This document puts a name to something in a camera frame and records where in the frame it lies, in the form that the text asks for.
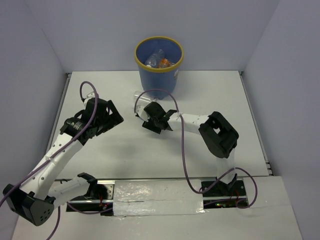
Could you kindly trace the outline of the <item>orange label long bottle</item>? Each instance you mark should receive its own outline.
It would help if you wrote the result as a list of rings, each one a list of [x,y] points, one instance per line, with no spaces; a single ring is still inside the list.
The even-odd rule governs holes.
[[[159,62],[157,68],[158,68],[158,69],[164,69],[164,68],[169,68],[169,67],[171,67],[171,66],[173,66],[173,65],[174,65],[174,63],[172,63],[171,61],[169,61],[169,60],[166,59],[166,58],[163,58],[163,59]]]

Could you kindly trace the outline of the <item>clear crushed bottle white cap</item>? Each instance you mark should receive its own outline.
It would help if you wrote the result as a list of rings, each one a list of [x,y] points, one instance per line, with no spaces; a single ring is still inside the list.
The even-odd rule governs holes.
[[[164,57],[165,52],[158,48],[147,58],[144,64],[149,68],[157,68]]]

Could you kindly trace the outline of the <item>blue label clear bottle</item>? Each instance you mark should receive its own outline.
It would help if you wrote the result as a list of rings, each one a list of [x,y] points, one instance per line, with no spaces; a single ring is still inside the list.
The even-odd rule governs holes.
[[[140,118],[140,119],[143,120],[144,122],[148,122],[148,120],[149,120],[149,116],[147,115],[147,113],[146,113],[144,110],[142,110],[142,111],[137,111],[137,112],[135,113],[135,116],[138,117],[138,118]]]

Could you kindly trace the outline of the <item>short clear wide bottle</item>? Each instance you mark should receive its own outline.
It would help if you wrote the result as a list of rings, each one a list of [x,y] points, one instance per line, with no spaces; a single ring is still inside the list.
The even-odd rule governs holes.
[[[163,59],[162,63],[163,63],[163,67],[164,67],[164,68],[168,68],[168,67],[171,67],[171,66],[174,66],[174,65],[175,65],[174,62],[171,62],[171,61],[169,61],[169,60],[166,59],[166,58]]]

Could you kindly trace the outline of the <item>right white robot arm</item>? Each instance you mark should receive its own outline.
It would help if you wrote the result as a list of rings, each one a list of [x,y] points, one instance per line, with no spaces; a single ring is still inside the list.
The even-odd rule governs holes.
[[[182,166],[187,184],[196,194],[204,194],[217,185],[221,195],[228,196],[235,189],[237,173],[235,166],[235,148],[239,139],[238,132],[217,111],[210,115],[186,114],[178,110],[165,111],[155,102],[135,108],[135,115],[143,120],[142,127],[160,134],[162,131],[181,131]],[[209,187],[195,189],[187,172],[185,158],[185,132],[202,137],[209,152],[216,159],[217,179]]]

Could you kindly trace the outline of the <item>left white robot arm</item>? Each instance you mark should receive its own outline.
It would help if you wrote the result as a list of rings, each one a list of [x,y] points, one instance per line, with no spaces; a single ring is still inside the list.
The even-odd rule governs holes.
[[[33,169],[31,177],[18,187],[8,184],[3,190],[9,208],[35,226],[44,224],[53,211],[66,202],[79,196],[90,200],[98,194],[98,190],[107,190],[98,184],[95,177],[85,172],[53,186],[67,163],[88,140],[124,121],[111,100],[90,95],[83,100],[83,104],[83,110],[64,121],[55,142]]]

